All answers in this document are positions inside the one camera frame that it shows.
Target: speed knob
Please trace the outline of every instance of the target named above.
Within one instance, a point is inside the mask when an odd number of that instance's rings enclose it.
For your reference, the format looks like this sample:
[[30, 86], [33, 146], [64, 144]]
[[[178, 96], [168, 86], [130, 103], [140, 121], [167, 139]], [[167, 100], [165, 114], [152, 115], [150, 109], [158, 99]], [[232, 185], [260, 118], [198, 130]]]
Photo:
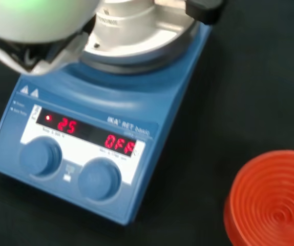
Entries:
[[44, 177], [58, 169], [61, 158], [58, 143], [51, 138], [41, 137], [24, 146], [19, 163], [27, 174]]
[[87, 163], [78, 179], [83, 197], [104, 201], [113, 197], [120, 188], [121, 174], [116, 165], [106, 158]]

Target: white label strip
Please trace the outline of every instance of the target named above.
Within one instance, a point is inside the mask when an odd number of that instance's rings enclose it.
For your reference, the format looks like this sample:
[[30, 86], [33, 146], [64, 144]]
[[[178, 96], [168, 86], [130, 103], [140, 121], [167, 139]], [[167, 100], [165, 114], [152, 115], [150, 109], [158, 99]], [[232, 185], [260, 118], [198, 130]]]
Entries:
[[53, 138], [58, 142], [62, 150], [63, 159], [84, 166], [92, 159], [106, 157], [117, 164], [122, 175], [122, 181], [129, 185], [132, 183], [145, 148], [144, 142], [138, 140], [132, 156], [128, 157], [77, 137], [38, 125], [36, 121], [40, 112], [41, 107], [35, 105], [20, 140], [22, 144], [26, 145], [33, 139], [43, 136]]

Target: digital display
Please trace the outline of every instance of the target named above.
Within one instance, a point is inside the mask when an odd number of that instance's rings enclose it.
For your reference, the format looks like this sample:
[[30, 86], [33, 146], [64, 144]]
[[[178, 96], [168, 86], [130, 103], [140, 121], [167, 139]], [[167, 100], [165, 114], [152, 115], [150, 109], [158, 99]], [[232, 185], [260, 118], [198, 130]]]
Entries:
[[116, 151], [120, 154], [131, 156], [136, 140], [106, 131], [79, 120], [42, 109], [37, 123], [91, 142], [93, 144]]

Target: black handle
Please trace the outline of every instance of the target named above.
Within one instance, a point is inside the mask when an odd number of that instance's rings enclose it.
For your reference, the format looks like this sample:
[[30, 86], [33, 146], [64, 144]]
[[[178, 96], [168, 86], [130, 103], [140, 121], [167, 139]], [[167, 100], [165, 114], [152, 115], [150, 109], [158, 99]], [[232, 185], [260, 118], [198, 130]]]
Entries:
[[186, 14], [206, 25], [214, 25], [221, 18], [227, 0], [186, 0]]

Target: orange rubber mat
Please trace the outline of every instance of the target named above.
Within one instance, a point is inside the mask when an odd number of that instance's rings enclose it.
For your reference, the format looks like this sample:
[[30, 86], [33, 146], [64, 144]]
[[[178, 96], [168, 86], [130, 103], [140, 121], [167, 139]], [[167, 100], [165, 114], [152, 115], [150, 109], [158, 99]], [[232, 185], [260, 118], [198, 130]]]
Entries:
[[237, 174], [224, 209], [234, 246], [294, 246], [294, 151], [272, 151]]

